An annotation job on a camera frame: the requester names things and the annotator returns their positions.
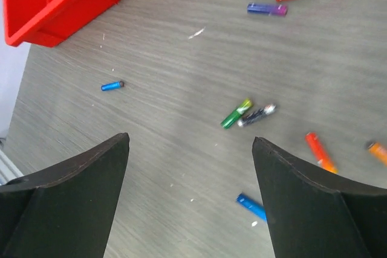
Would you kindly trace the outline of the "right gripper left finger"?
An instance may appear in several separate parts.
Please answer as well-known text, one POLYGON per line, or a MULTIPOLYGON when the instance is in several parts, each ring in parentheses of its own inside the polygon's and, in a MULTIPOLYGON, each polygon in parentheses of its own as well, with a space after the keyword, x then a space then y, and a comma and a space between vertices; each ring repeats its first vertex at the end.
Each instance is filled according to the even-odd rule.
POLYGON ((2 257, 103 257, 129 135, 1 186, 2 257))

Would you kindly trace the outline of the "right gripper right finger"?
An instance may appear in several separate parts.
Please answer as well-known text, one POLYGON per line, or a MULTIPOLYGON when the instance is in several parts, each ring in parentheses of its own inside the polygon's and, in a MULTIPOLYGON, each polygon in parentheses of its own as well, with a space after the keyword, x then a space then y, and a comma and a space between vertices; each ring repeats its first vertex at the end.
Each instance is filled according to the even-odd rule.
POLYGON ((386 189, 256 137, 252 155, 276 257, 386 257, 386 189))

